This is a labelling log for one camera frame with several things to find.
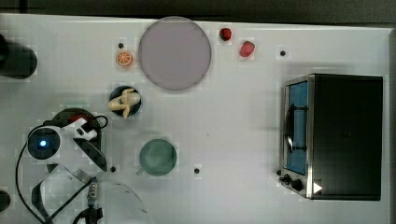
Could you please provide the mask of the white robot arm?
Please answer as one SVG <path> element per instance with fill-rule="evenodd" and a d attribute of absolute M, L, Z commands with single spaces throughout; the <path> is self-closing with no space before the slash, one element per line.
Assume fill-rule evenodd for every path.
<path fill-rule="evenodd" d="M 63 209 L 78 195 L 86 196 L 73 224 L 152 224 L 138 195 L 126 185 L 104 180 L 103 151 L 92 144 L 99 129 L 83 117 L 63 127 L 44 125 L 31 131 L 28 154 L 53 170 L 32 189 L 32 204 L 48 223 L 57 223 Z"/>

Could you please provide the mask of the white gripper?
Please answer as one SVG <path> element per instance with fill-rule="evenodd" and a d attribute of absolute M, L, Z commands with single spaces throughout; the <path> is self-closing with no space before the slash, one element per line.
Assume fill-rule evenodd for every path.
<path fill-rule="evenodd" d="M 90 129 L 87 131 L 85 125 L 88 121 L 84 118 L 79 118 L 74 122 L 62 127 L 62 132 L 71 138 L 82 138 L 85 140 L 92 140 L 97 136 L 97 131 L 95 129 Z"/>

